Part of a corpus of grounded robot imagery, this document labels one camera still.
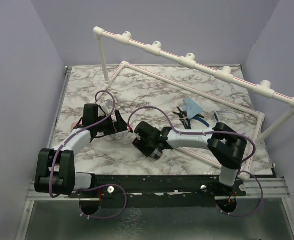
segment screw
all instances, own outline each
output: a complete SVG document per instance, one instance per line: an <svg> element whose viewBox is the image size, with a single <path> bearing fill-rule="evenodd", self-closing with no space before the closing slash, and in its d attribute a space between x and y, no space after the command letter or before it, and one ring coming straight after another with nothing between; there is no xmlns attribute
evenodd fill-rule
<svg viewBox="0 0 294 240"><path fill-rule="evenodd" d="M241 184L239 186L239 190L242 191L242 192L244 192L246 190L246 186L244 186L243 184Z"/></svg>

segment marble surface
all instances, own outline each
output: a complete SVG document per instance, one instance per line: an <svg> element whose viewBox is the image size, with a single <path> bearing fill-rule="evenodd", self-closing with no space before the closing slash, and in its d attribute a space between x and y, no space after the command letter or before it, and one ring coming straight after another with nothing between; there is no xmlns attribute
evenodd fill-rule
<svg viewBox="0 0 294 240"><path fill-rule="evenodd" d="M109 75L112 75L116 68L116 66L109 67ZM142 66L141 68L163 77L183 82L186 85L239 105L252 108L247 90L221 82L207 74L179 66ZM232 74L243 79L239 67L232 67ZM73 67L54 134L53 146L63 141L71 133L70 126L82 116L83 105L93 100L95 93L102 88L103 84L101 67ZM183 129L177 116L172 112L176 112L176 106L182 107L184 105L183 99L185 97L190 97L204 109L202 114L210 127L213 127L216 123L213 117L214 110L235 113L235 115L220 114L219 117L222 122L236 132L249 137L252 136L257 122L252 115L181 90L128 68L121 71L108 91L114 95L116 109L120 111L125 121L136 108L155 106L166 112L177 128ZM100 101L110 101L110 97L103 95ZM152 109L140 110L133 116L132 123L134 125L140 121L146 121L159 129L168 126L161 113ZM191 125L192 129L205 128L204 125L196 121L192 121ZM127 132L95 139L76 156L76 171L105 175L211 175L219 173L219 170L215 167L176 150L165 150L159 160L146 158L133 147L131 144L133 139L134 135ZM192 150L216 161L208 150ZM261 143L257 146L251 172L259 175L269 175L272 173L270 167L265 145Z"/></svg>

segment gray floor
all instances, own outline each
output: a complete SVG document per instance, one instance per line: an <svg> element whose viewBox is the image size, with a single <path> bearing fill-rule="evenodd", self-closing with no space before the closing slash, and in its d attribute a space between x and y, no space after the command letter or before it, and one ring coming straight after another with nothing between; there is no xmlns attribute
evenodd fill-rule
<svg viewBox="0 0 294 240"><path fill-rule="evenodd" d="M247 213L257 199L238 201L237 213ZM112 215L117 209L104 209ZM128 208L117 218L87 220L78 203L35 202L27 240L293 240L282 201L265 199L254 215L232 218L216 208Z"/></svg>

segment black pliers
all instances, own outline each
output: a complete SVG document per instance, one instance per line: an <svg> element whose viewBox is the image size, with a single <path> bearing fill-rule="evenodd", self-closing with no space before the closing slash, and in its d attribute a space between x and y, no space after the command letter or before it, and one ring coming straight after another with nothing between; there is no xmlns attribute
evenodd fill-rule
<svg viewBox="0 0 294 240"><path fill-rule="evenodd" d="M191 129L190 119L187 118L187 113L185 111L182 111L179 107L177 107L177 109L179 112L173 111L172 113L179 117L179 120L185 129ZM204 119L204 117L201 114L195 115L192 119L195 119L195 120L203 123L206 126L208 125L204 120L202 120L202 119Z"/></svg>

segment black and gray object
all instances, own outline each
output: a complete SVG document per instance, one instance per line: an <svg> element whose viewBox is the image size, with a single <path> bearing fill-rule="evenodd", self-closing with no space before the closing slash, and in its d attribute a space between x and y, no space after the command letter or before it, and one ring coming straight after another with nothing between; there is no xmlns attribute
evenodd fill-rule
<svg viewBox="0 0 294 240"><path fill-rule="evenodd" d="M135 128L134 133L137 138L132 144L146 157L155 159L160 158L163 150L176 148L207 149L211 151L222 166L219 182L225 186L232 187L237 172L241 167L247 141L242 137L229 134L203 134L212 130L235 133L221 122L217 123L214 128L182 130L182 132L199 132L199 135L187 135L176 133L170 127L164 127L159 131L142 121Z"/></svg>
<svg viewBox="0 0 294 240"><path fill-rule="evenodd" d="M56 160L56 166L59 166L59 171L55 171L53 175L52 191L54 194L70 195L74 190L87 189L90 187L91 175L75 172L74 157L86 145L91 143L98 133L107 136L127 131L127 123L122 119L118 110L115 111L115 116L116 122L113 122L110 116L97 126L90 127L83 132L77 133L75 137L63 146ZM76 125L71 134L75 134L80 129L88 127L105 117L106 113L99 105L85 104L83 108L82 124ZM53 158L60 146L61 144L50 149L43 148L39 152L35 177L35 190L38 193L49 192L49 168L52 166Z"/></svg>

